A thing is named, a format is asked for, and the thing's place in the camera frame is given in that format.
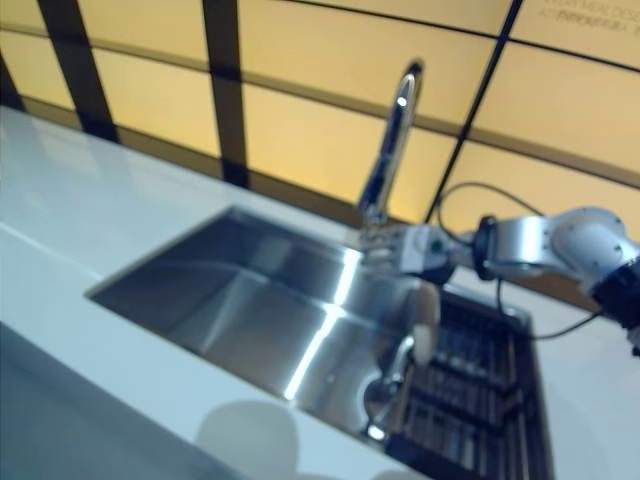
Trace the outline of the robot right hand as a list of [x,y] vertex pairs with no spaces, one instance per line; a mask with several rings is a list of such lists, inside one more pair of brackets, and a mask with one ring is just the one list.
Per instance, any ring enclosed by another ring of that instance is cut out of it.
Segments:
[[427,224],[362,230],[358,249],[361,264],[373,271],[413,276],[436,285],[446,284],[458,267],[473,268],[470,246]]

